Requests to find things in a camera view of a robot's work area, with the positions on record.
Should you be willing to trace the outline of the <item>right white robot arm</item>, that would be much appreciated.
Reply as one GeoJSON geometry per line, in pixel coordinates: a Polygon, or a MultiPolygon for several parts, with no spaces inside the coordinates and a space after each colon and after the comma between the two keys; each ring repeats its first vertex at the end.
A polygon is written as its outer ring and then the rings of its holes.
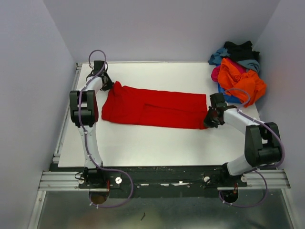
{"type": "Polygon", "coordinates": [[[265,123],[243,113],[234,105],[228,105],[222,93],[210,95],[211,105],[204,119],[207,128],[229,124],[245,136],[244,154],[224,164],[225,172],[219,175],[220,183],[230,187],[236,176],[252,172],[256,168],[274,168],[282,164],[285,148],[276,123],[265,123]]]}

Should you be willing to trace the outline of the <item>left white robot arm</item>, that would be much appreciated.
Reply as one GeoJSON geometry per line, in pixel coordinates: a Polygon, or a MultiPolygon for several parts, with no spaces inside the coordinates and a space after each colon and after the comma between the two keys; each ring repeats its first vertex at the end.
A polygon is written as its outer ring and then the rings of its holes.
{"type": "Polygon", "coordinates": [[[96,138],[99,120],[96,94],[111,89],[113,82],[107,73],[106,61],[94,61],[91,69],[85,85],[79,90],[70,91],[70,117],[80,133],[85,156],[84,169],[78,178],[79,187],[99,189],[107,187],[109,180],[101,170],[103,162],[96,138]]]}

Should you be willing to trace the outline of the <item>red t shirt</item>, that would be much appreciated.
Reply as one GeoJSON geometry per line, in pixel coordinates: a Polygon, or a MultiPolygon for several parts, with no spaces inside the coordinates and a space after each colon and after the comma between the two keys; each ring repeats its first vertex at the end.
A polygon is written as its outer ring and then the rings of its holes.
{"type": "Polygon", "coordinates": [[[202,130],[207,113],[205,94],[139,89],[115,82],[101,118],[116,124],[202,130]]]}

